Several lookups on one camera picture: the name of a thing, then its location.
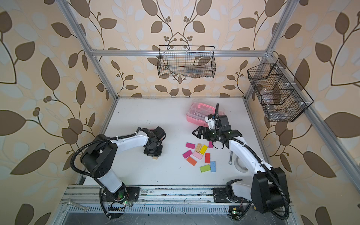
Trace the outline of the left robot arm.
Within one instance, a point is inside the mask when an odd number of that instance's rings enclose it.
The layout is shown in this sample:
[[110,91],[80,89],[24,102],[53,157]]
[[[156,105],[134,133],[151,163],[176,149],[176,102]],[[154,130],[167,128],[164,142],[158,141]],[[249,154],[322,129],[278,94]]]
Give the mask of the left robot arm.
[[166,133],[161,127],[154,130],[139,127],[135,133],[125,136],[107,137],[100,134],[73,153],[69,164],[71,169],[91,177],[99,185],[100,207],[109,219],[115,219],[104,205],[104,193],[115,203],[127,204],[130,194],[126,185],[112,169],[115,156],[137,147],[144,148],[148,157],[160,157]]

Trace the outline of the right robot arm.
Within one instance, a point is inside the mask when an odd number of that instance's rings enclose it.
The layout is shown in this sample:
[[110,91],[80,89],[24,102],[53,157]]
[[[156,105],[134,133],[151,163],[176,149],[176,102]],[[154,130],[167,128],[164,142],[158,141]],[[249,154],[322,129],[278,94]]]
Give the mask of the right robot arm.
[[285,172],[261,159],[247,144],[243,135],[232,129],[226,115],[206,117],[208,126],[198,126],[192,134],[210,142],[220,142],[242,162],[243,172],[249,173],[251,184],[235,179],[226,184],[226,197],[230,202],[250,201],[260,213],[272,213],[281,220],[290,216],[290,197]]

